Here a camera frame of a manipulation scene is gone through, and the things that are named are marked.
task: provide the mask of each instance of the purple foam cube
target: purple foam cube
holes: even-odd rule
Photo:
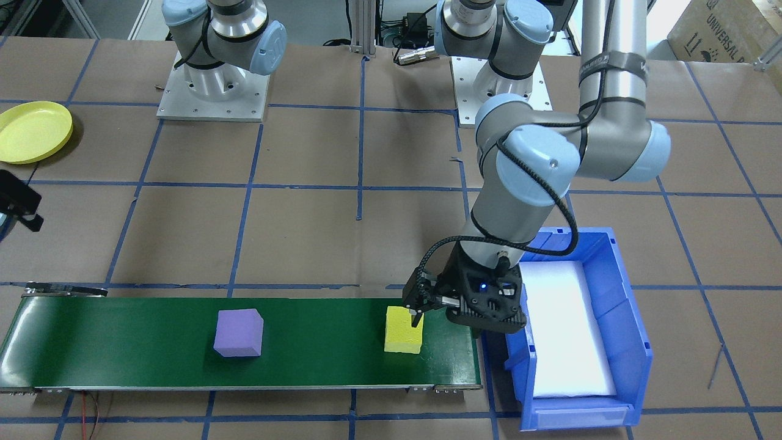
[[[264,319],[254,308],[217,312],[214,349],[225,358],[260,356]]]

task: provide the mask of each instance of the white foam insert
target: white foam insert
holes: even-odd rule
[[[525,261],[520,267],[537,353],[533,396],[615,395],[581,262]]]

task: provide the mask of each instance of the robotic arm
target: robotic arm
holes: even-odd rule
[[[163,18],[182,56],[189,91],[203,101],[240,95],[246,71],[269,75],[288,37],[263,0],[164,0]]]
[[[665,167],[670,137],[646,119],[646,6],[644,0],[585,1],[581,107],[567,114],[533,110],[524,96],[499,93],[526,90],[523,81],[554,29],[543,5],[508,0],[496,13],[494,0],[441,0],[438,51],[485,57],[496,80],[475,122],[483,188],[461,235],[432,246],[407,281],[403,303],[413,326],[422,313],[447,307],[455,323],[520,330],[526,324],[519,306],[523,252],[562,256],[576,247],[576,223],[561,201],[572,178],[643,182]],[[562,250],[531,248],[554,205],[565,213],[572,242]],[[449,242],[456,245],[434,277],[426,262]]]

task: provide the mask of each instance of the green conveyor belt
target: green conveyor belt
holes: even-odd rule
[[[420,355],[383,351],[397,299],[23,298],[0,352],[0,391],[480,385],[470,329],[427,314]],[[217,311],[256,308],[259,358],[212,349]]]

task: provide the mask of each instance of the yellow plate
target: yellow plate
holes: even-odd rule
[[[58,103],[36,101],[15,106],[0,114],[0,161],[31,164],[63,148],[74,120]]]

